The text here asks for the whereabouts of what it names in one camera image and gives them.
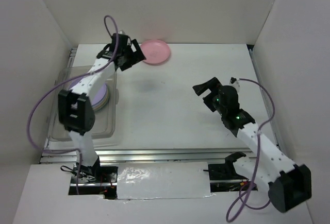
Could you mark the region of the pink plastic plate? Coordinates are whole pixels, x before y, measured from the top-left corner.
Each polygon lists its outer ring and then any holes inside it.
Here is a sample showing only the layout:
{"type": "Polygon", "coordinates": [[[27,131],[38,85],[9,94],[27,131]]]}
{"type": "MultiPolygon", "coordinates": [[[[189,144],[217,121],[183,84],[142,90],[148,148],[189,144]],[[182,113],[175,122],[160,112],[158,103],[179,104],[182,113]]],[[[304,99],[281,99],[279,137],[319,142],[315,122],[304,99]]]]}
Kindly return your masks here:
{"type": "Polygon", "coordinates": [[[150,65],[163,64],[169,59],[171,55],[169,45],[162,40],[144,41],[140,45],[140,48],[145,56],[143,62],[150,65]]]}

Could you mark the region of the purple plate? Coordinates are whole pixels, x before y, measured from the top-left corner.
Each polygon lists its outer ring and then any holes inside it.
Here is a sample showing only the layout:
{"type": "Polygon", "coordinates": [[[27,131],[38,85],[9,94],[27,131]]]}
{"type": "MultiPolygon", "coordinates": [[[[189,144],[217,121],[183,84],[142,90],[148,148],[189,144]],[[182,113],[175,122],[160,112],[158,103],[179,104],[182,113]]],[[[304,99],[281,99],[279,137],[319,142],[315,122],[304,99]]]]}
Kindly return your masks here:
{"type": "MultiPolygon", "coordinates": [[[[79,81],[80,78],[72,81],[68,87],[68,90],[71,89],[73,86],[77,85],[79,81]]],[[[108,92],[107,84],[103,84],[103,86],[98,90],[97,94],[95,95],[94,99],[91,102],[93,108],[95,108],[98,104],[101,103],[102,100],[105,99],[107,92],[108,92]]]]}

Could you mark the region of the cream plastic plate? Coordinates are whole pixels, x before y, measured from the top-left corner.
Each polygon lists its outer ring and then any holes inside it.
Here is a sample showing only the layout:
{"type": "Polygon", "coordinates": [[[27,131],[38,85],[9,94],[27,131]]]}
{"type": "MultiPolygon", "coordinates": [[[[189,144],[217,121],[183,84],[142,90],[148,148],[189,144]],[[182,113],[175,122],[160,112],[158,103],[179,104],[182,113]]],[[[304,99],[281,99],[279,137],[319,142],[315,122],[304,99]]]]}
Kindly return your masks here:
{"type": "Polygon", "coordinates": [[[100,101],[98,101],[97,103],[92,105],[93,110],[96,112],[96,111],[101,110],[106,105],[108,105],[109,98],[110,98],[110,94],[108,92],[106,92],[100,101]]]}

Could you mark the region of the blue plastic plate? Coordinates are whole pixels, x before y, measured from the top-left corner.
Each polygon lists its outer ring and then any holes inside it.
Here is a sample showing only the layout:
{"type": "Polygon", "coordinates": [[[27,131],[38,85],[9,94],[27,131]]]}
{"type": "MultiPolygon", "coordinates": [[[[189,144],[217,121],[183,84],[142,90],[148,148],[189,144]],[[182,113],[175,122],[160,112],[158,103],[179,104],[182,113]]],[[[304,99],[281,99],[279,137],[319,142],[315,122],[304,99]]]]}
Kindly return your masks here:
{"type": "Polygon", "coordinates": [[[108,89],[101,89],[97,92],[96,96],[92,100],[92,108],[94,111],[101,109],[108,100],[108,89]]]}

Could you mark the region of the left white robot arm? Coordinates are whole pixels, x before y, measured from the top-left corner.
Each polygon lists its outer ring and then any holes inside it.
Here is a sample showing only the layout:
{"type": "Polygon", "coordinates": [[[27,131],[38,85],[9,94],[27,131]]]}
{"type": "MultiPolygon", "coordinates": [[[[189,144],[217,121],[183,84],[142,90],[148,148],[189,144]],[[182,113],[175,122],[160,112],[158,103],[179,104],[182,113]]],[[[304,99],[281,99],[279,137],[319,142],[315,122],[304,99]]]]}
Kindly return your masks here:
{"type": "Polygon", "coordinates": [[[77,171],[83,172],[90,182],[96,182],[102,176],[100,159],[92,139],[95,113],[91,101],[118,69],[124,71],[145,60],[137,40],[122,33],[114,33],[111,39],[111,43],[96,55],[95,62],[79,78],[79,82],[69,90],[58,93],[59,122],[77,150],[77,171]]]}

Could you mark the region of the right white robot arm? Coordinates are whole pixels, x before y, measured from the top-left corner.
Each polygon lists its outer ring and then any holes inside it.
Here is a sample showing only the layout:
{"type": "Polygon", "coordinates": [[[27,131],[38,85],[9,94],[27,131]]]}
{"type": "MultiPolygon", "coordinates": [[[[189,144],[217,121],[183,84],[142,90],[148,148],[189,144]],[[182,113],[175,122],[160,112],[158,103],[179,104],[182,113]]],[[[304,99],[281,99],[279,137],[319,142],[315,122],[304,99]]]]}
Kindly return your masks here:
{"type": "Polygon", "coordinates": [[[248,112],[240,108],[239,82],[239,79],[231,78],[228,85],[222,85],[213,77],[193,86],[193,90],[197,96],[210,91],[203,97],[204,104],[212,112],[218,112],[224,127],[256,155],[255,159],[250,159],[244,152],[230,154],[225,158],[225,174],[232,179],[245,177],[250,185],[267,193],[279,212],[285,213],[311,198],[311,171],[280,151],[262,133],[265,124],[258,125],[248,112]]]}

